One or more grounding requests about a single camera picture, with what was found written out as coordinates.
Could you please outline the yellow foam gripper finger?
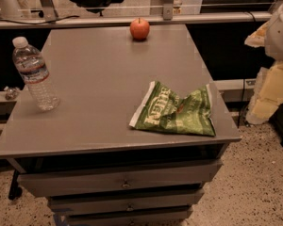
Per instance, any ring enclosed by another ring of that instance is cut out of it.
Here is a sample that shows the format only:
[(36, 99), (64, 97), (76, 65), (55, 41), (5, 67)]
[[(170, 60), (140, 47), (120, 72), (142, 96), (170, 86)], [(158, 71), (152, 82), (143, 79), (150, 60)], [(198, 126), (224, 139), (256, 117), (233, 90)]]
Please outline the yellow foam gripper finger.
[(270, 69), (261, 67), (254, 86), (246, 121), (263, 124), (283, 104), (283, 61), (276, 61)]
[(253, 32), (245, 39), (244, 44), (254, 48), (264, 47), (265, 35), (268, 25), (268, 22), (261, 25), (255, 32)]

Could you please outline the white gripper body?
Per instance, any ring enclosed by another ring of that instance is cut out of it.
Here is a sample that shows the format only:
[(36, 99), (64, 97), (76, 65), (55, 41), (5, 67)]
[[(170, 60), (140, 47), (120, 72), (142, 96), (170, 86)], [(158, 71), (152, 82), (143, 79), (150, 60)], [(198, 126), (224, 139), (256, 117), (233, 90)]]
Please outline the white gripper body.
[(265, 53), (283, 61), (283, 3), (273, 13), (265, 35)]

